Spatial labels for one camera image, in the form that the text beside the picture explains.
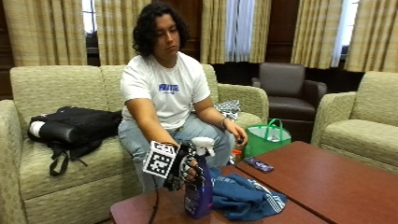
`beige curtain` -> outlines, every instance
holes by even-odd
[[[202,0],[199,62],[225,63],[226,1]]]
[[[269,35],[271,0],[255,0],[249,63],[263,63]]]
[[[133,28],[139,12],[150,0],[97,0],[97,35],[101,65],[126,64],[137,55]]]
[[[16,66],[86,64],[82,1],[2,0]]]
[[[299,1],[291,63],[326,69],[331,67],[343,0]]]
[[[360,0],[346,69],[398,72],[398,0]]]

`wooden table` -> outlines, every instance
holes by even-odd
[[[237,173],[246,176],[235,167],[222,167],[222,174]],[[258,221],[251,222],[231,222],[222,216],[219,211],[213,211],[211,214],[201,219],[191,219],[183,211],[183,191],[159,190],[159,209],[154,218],[154,223],[326,223],[311,212],[303,209],[294,202],[287,201],[282,212],[271,217],[265,217]],[[138,195],[127,200],[114,203],[110,207],[110,216],[117,224],[147,223],[151,215],[151,207],[155,203],[155,193],[150,192]]]
[[[237,168],[328,222],[398,223],[398,175],[302,142],[257,157],[273,172]]]

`purple bottle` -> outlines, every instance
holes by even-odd
[[[183,204],[187,215],[191,218],[201,218],[210,213],[213,206],[213,182],[205,154],[207,150],[210,155],[214,156],[214,140],[207,137],[195,137],[191,141],[197,149],[194,158],[198,162],[198,167],[195,168],[198,175],[195,176],[195,181],[186,184]]]

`plastic bag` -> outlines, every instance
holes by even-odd
[[[257,156],[291,143],[291,136],[283,129],[282,121],[271,119],[263,124],[251,125],[246,129],[249,142],[245,147],[245,158]]]

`hand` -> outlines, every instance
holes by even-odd
[[[223,120],[223,128],[230,134],[234,135],[237,140],[237,146],[243,147],[249,139],[245,130],[241,127],[238,127],[238,125],[229,119]]]

